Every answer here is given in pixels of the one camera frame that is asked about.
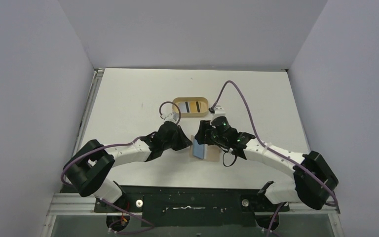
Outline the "beige leather card holder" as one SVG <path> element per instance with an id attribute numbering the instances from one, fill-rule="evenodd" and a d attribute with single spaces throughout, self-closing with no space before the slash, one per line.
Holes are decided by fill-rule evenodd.
<path id="1" fill-rule="evenodd" d="M 189 150 L 189 156 L 191 158 L 210 162 L 220 161 L 222 151 L 219 147 L 214 145 L 199 144 L 194 135 L 190 137 L 190 140 L 192 141 L 192 145 Z"/>

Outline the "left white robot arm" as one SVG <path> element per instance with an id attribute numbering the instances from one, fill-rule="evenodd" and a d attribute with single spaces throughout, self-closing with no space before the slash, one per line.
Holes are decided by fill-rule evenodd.
<path id="1" fill-rule="evenodd" d="M 63 167 L 61 180 L 67 178 L 82 197 L 95 195 L 110 202 L 121 197 L 120 187 L 107 178 L 110 170 L 131 162 L 149 162 L 164 151 L 180 151 L 192 145 L 182 128 L 171 121 L 158 131 L 139 136 L 129 143 L 102 145 L 88 141 Z"/>

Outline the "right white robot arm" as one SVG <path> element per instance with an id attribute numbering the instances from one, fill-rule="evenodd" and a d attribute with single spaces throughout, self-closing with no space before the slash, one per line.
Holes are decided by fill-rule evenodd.
<path id="1" fill-rule="evenodd" d="M 258 192 L 272 204 L 302 202 L 320 210 L 334 194 L 339 181 L 320 153 L 291 152 L 260 142 L 253 134 L 239 132 L 224 116 L 201 120 L 195 139 L 215 145 L 236 158 L 256 161 L 287 175 L 288 182 L 268 181 Z"/>

